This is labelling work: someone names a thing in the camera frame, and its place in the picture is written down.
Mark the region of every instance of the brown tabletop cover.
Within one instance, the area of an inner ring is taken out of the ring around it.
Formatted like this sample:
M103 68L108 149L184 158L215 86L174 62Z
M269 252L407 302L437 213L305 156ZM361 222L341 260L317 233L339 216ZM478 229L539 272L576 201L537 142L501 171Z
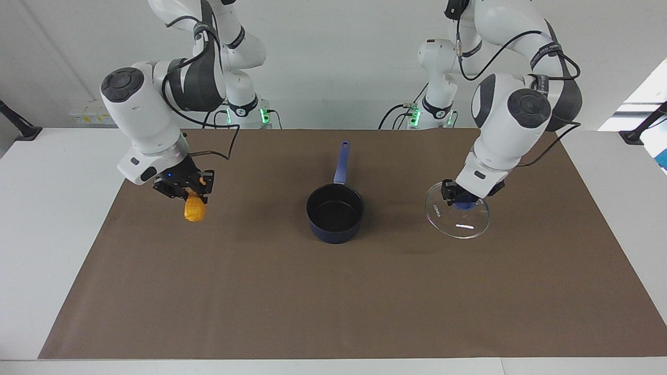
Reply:
M193 151L232 134L188 133ZM197 159L217 173L200 224L125 182L40 358L667 356L665 323L563 147L510 175L480 238L428 223L426 192L477 135L241 131L232 162ZM333 246L305 202L345 139L367 211Z

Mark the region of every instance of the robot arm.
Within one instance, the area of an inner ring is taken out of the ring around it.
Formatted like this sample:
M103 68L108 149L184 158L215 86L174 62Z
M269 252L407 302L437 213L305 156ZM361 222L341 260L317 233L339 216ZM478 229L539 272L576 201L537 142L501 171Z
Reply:
M472 114L482 134L456 181L444 184L443 195L453 204L474 202L502 189L505 178L545 131L572 123L581 109L582 96L566 65L571 60L562 53L551 26L529 0L450 0L446 15L455 22L457 39L456 46L451 42L447 45L458 60L450 73L467 77L482 69L479 61L485 53L464 53L464 32L459 31L464 23L472 21L473 26L466 29L468 37L477 40L472 34L478 31L480 40L503 45L526 57L532 69L532 74L525 77L493 74L479 84ZM478 51L483 51L482 44L478 45ZM421 118L430 117L422 114Z
M453 13L448 9L445 14L451 17ZM458 86L452 82L452 74L461 74L457 65L459 53L464 58L462 65L468 74L478 74L491 59L488 48L484 47L484 41L477 32L473 16L471 11L456 15L460 17L460 26L457 27L455 23L450 25L450 39L429 39L421 45L419 60L428 74L429 85L426 96L419 102L418 121L409 129L448 127L447 119L458 90ZM457 40L457 34L460 34L462 41L458 48L451 42Z
M245 32L233 3L235 0L149 0L168 27L193 32L195 57L136 63L104 79L103 102L132 142L118 164L129 181L143 185L153 179L153 188L170 198L189 203L194 195L205 204L215 173L197 168L171 110L212 112L227 97L230 108L247 108L246 121L235 123L265 123L259 116L259 98L252 82L240 71L262 65L265 49ZM235 101L239 98L250 100Z

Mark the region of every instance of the black stand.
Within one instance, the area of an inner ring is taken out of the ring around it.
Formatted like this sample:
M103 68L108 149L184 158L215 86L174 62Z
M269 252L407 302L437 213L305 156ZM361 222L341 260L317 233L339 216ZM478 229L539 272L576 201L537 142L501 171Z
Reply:
M21 132L21 135L16 137L16 141L34 141L42 131L41 127L31 124L29 121L21 117L21 115L7 107L5 102L1 100L0 113L5 115L5 117Z
M655 112L651 113L650 116L648 116L647 119L642 122L642 125L639 125L637 129L635 130L630 130L630 131L619 131L618 133L621 135L621 138L628 144L628 145L639 145L643 146L644 142L640 139L642 136L642 133L644 133L651 125L656 123L662 116L664 116L667 113L667 101L665 101L660 108L656 109Z

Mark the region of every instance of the wall outlet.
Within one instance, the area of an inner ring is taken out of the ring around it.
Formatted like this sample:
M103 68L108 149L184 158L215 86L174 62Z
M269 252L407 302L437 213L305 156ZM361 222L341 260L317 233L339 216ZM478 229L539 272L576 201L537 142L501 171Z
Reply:
M86 107L81 106L81 107L74 107L69 112L70 117L72 117L72 120L74 120L74 122L77 125L90 125L90 120L86 121L86 119L83 115L85 113L85 110L86 110Z
M116 125L113 118L111 118L111 115L109 115L109 112L104 107L100 108L99 112L97 112L97 116L104 125Z
M102 125L102 119L97 115L99 110L100 108L95 106L86 107L83 111L83 120L91 125Z

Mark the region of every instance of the transparent pot lid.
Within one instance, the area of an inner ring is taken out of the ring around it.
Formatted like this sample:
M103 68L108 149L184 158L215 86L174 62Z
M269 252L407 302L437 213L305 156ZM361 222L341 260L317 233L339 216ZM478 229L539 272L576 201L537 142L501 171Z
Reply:
M431 187L426 194L426 216L434 227L453 238L479 237L489 228L486 200L449 206L442 197L442 182Z

